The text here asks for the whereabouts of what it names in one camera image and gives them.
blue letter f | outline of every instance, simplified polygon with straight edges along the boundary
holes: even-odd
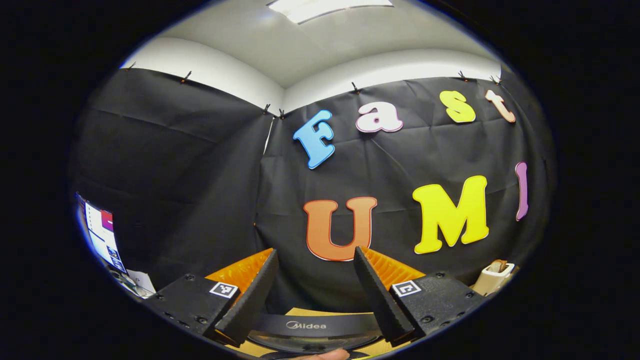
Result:
[[[333,138],[333,130],[323,120],[329,120],[331,113],[327,110],[320,110],[311,120],[302,125],[294,134],[294,140],[300,140],[309,155],[309,168],[313,169],[327,160],[335,151],[335,146],[325,145],[322,138],[331,140]],[[318,131],[314,131],[314,126],[318,125]]]

binder clip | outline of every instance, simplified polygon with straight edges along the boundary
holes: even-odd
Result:
[[[496,78],[498,78],[498,81],[496,81],[496,80],[493,78],[493,75],[491,75],[489,78],[490,78],[490,79],[491,79],[491,81],[493,81],[496,85],[502,85],[502,79],[501,79],[501,78],[498,78],[498,77],[496,76]]]
[[[180,84],[184,84],[184,82],[187,81],[187,78],[189,77],[189,75],[191,75],[191,71],[189,71],[189,74],[187,74],[187,76],[185,76],[182,80],[180,80]]]
[[[464,80],[466,83],[469,81],[469,79],[467,79],[467,77],[464,74],[462,74],[462,70],[458,71],[458,75],[460,75],[460,78]]]

wrinkled fabric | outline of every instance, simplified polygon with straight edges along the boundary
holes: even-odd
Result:
[[[230,94],[118,71],[79,121],[73,191],[113,213],[124,264],[161,289],[261,250],[259,161],[273,116]]]
[[[515,123],[502,118],[484,98],[489,89],[504,98],[505,107],[516,116]],[[476,113],[475,121],[455,123],[439,99],[444,90],[463,94]],[[525,105],[532,100],[518,99]],[[394,133],[358,131],[358,109],[376,101],[397,108],[402,129]],[[276,119],[261,161],[257,205],[259,236],[265,247],[278,249],[282,268],[268,309],[274,313],[285,313],[290,307],[371,310],[350,261],[325,261],[307,249],[303,206],[312,200],[338,203],[331,239],[336,245],[347,245],[353,238],[353,213],[345,206],[347,200],[375,197],[378,205],[372,210],[371,249],[426,274],[446,270],[467,284],[493,260],[513,259],[513,248],[527,244],[523,249],[530,249],[541,238],[548,184],[536,134],[520,108],[505,89],[490,81],[429,78],[376,85],[361,89],[359,95],[336,95]],[[334,136],[324,141],[333,144],[335,152],[310,170],[307,153],[292,134],[320,110],[333,114],[326,122]],[[529,167],[529,212],[517,222],[520,189],[515,166],[521,161]],[[413,191],[439,184],[457,204],[465,180],[476,175],[488,182],[489,235],[469,244],[458,240],[453,247],[443,241],[437,252],[414,253],[422,218]]]

yellow letter m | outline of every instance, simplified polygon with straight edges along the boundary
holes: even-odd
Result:
[[[463,244],[487,237],[489,228],[486,226],[485,188],[486,178],[484,176],[468,178],[462,186],[462,194],[457,207],[442,186],[438,184],[415,189],[413,199],[422,206],[422,238],[420,243],[415,246],[415,253],[426,254],[440,250],[442,241],[438,240],[438,226],[440,226],[440,230],[442,230],[450,247],[458,241],[465,222],[467,230],[460,239]]]

letter u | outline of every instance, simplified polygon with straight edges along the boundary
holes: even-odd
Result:
[[[353,211],[353,239],[349,245],[331,242],[331,215],[338,208],[332,200],[314,200],[305,204],[308,215],[307,247],[311,253],[327,261],[351,261],[357,246],[371,244],[371,209],[378,205],[374,197],[355,197],[347,201]]]

